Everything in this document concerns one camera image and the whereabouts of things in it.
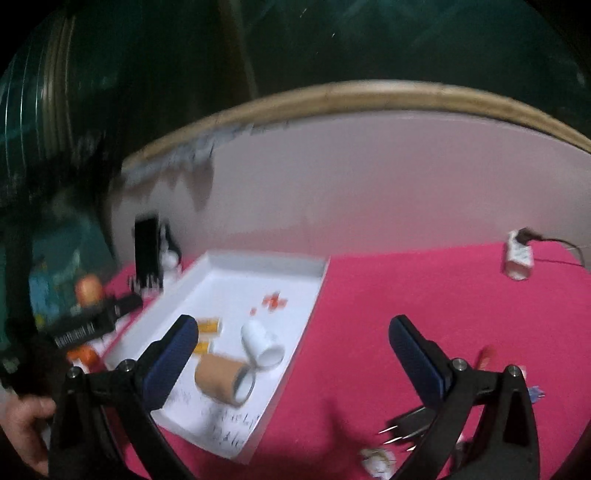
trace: white wall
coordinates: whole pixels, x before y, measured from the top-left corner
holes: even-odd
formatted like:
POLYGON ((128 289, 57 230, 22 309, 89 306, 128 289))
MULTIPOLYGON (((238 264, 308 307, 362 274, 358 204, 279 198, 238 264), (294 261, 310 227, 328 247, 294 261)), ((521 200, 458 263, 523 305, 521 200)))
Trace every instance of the white wall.
POLYGON ((122 261, 133 260, 135 215, 149 210, 189 255, 437 248, 526 225, 591 245, 591 155, 468 115, 341 115, 244 134, 211 168, 113 192, 105 213, 122 261))

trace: white mug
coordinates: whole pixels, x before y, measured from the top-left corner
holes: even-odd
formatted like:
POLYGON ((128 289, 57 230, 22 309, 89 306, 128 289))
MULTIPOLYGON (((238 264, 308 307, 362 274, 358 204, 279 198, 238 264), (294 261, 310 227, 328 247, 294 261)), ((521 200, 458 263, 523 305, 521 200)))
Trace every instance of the white mug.
POLYGON ((281 363, 285 355, 285 347, 259 320, 248 320, 242 326, 241 333, 246 353, 257 367, 272 368, 281 363))

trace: cardboard tube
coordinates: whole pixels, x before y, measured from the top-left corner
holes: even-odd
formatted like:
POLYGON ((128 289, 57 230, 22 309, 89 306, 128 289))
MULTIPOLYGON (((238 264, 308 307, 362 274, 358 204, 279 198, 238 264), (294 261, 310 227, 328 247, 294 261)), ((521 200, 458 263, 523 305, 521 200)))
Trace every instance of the cardboard tube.
POLYGON ((195 384, 208 397, 240 407, 251 396, 255 372, 244 362, 204 353, 195 369, 195 384))

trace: black cable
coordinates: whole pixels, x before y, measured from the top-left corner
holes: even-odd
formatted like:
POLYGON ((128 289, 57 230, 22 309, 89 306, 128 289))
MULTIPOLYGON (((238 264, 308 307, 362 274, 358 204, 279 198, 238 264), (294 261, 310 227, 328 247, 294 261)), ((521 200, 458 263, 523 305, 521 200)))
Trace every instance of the black cable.
POLYGON ((578 245, 575 245, 574 243, 569 242, 568 240, 564 240, 563 238, 546 238, 546 237, 544 237, 540 241, 541 242, 559 242, 561 244, 565 244, 565 245, 568 245, 568 246, 574 248, 577 251, 577 253, 579 254, 579 260, 581 262, 581 267, 586 268, 585 257, 583 255, 583 251, 581 250, 581 247, 579 247, 578 245))
POLYGON ((565 240, 563 238, 546 238, 541 233, 538 233, 535 230, 532 230, 531 228, 525 227, 525 228, 519 229, 519 231, 517 232, 517 235, 515 236, 515 240, 517 242, 519 242, 521 245, 527 245, 532 240, 536 241, 536 242, 559 242, 561 244, 568 245, 569 247, 572 247, 577 251, 577 253, 579 254, 579 260, 581 263, 581 267, 586 268, 585 257, 583 255, 583 251, 581 250, 581 247, 579 247, 578 245, 575 245, 574 243, 569 242, 568 240, 565 240))

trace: human hand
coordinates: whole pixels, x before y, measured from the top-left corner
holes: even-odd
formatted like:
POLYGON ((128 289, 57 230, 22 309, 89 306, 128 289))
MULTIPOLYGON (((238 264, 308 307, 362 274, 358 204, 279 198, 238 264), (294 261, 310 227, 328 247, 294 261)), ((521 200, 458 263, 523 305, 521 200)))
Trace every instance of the human hand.
POLYGON ((47 419, 56 412, 55 402, 46 397, 18 398, 11 395, 0 425, 18 455, 28 466, 47 476, 47 448, 38 431, 37 419, 47 419))

